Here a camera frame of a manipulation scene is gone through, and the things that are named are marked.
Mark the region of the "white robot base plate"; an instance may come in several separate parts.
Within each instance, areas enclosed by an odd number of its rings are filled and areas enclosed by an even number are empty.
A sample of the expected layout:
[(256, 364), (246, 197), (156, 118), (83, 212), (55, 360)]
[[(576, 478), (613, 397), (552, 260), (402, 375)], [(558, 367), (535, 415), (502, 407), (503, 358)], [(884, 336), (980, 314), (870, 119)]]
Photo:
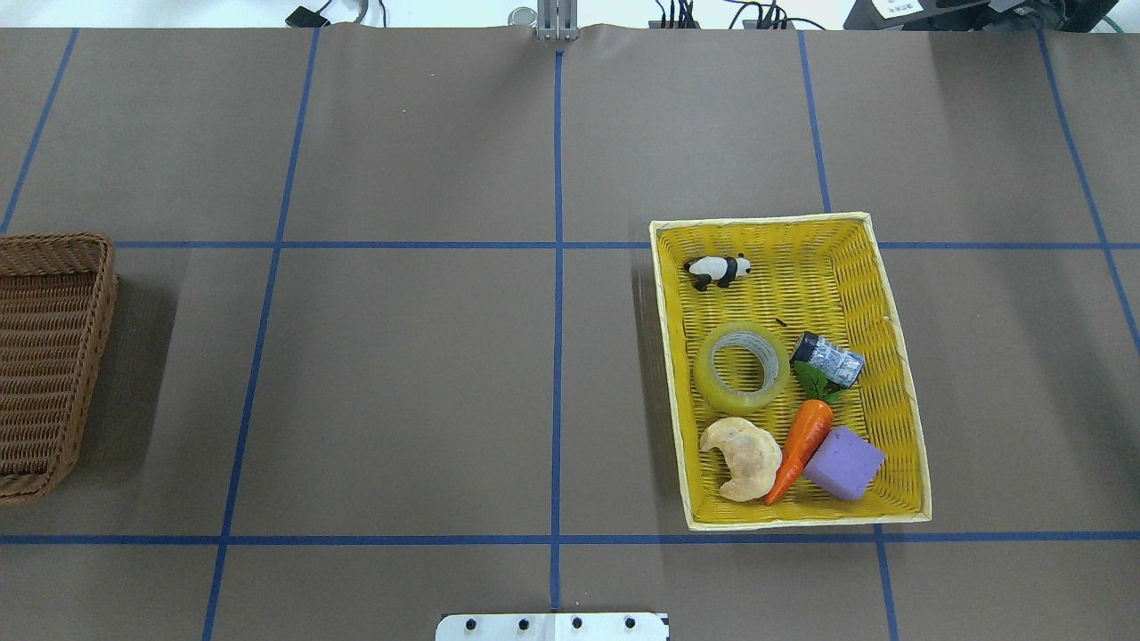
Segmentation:
[(669, 640), (666, 612), (469, 612), (447, 615), (435, 640)]

